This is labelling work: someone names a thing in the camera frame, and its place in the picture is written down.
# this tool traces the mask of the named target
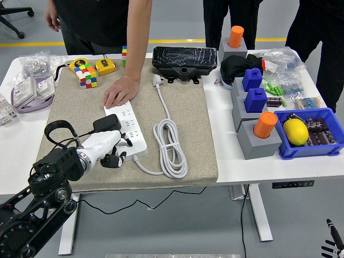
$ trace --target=robotic arm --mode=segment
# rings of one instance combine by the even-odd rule
[[[47,125],[46,129],[51,124],[56,125],[56,122]],[[68,122],[60,120],[57,124],[67,124],[61,127],[68,127],[73,141],[79,142]],[[53,149],[36,162],[35,172],[28,179],[29,186],[0,205],[0,258],[35,257],[76,210],[77,203],[71,198],[68,180],[79,180],[92,170],[97,160],[103,167],[119,168],[126,153],[117,156],[117,144],[123,139],[132,146],[126,134],[119,130],[93,133],[82,146],[77,144],[69,148],[52,140],[46,130],[45,135],[61,148]],[[30,194],[33,200],[23,212],[19,211],[16,204]]]

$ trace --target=gray holder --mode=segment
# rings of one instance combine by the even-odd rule
[[[236,77],[234,79],[234,82],[233,82],[233,85],[232,85],[232,90],[231,90],[232,100],[233,100],[234,97],[239,97],[239,96],[243,97],[243,98],[246,98],[247,92],[245,92],[243,90],[242,80],[243,80],[243,77]]]
[[[236,134],[245,160],[273,156],[282,143],[275,128],[269,137],[265,139],[257,137],[253,132],[257,122],[258,120],[243,121]]]
[[[241,39],[241,45],[238,48],[233,48],[228,45],[229,38],[221,38],[219,46],[219,61],[220,63],[231,55],[247,56],[247,47],[243,38]]]
[[[241,126],[241,123],[243,121],[250,121],[259,119],[262,112],[268,111],[268,107],[265,104],[263,107],[262,112],[260,113],[247,113],[245,104],[244,104],[245,97],[232,97],[233,102],[233,109],[232,109],[232,117],[234,122],[234,128],[235,132],[237,133],[239,131],[239,128]]]

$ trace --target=yellow floor line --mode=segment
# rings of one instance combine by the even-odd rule
[[[286,38],[256,38],[256,42],[286,41]],[[177,43],[205,43],[205,39],[151,39],[150,44],[177,44]],[[40,46],[64,46],[63,41],[57,42],[22,42],[0,43],[0,47],[40,47]]]

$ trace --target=person's arm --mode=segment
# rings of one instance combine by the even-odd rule
[[[47,22],[48,27],[56,32],[58,32],[61,28],[58,17],[59,16],[58,12],[56,11],[54,0],[48,0],[47,9],[44,13],[44,19]]]
[[[127,56],[124,75],[104,94],[103,106],[109,109],[124,105],[139,91],[142,66],[146,58],[152,0],[129,0]]]

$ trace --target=beige fabric mat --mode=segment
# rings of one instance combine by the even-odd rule
[[[104,91],[124,72],[122,60],[114,62],[117,71],[98,76],[98,87],[92,89],[81,90],[74,72],[67,67],[63,68],[48,123],[61,119],[70,122],[78,135],[91,131],[93,121],[105,116],[104,108],[101,106]],[[157,70],[152,66],[152,60],[146,59],[140,90],[131,101],[131,105],[148,149],[148,154],[140,157],[139,161],[151,171],[162,171],[153,126],[167,115],[156,88],[152,86],[154,73],[157,73]],[[124,162],[119,169],[103,168],[100,162],[97,162],[90,173],[79,181],[71,182],[73,192],[191,187],[216,183],[218,169],[202,80],[199,85],[192,81],[188,84],[180,84],[177,81],[169,84],[165,80],[161,92],[171,119],[178,128],[180,144],[189,168],[186,177],[172,179],[165,175],[149,175],[133,160]],[[61,141],[70,138],[71,134],[67,129],[58,129],[51,133],[51,137]],[[54,145],[43,137],[38,159],[47,155],[53,147]]]

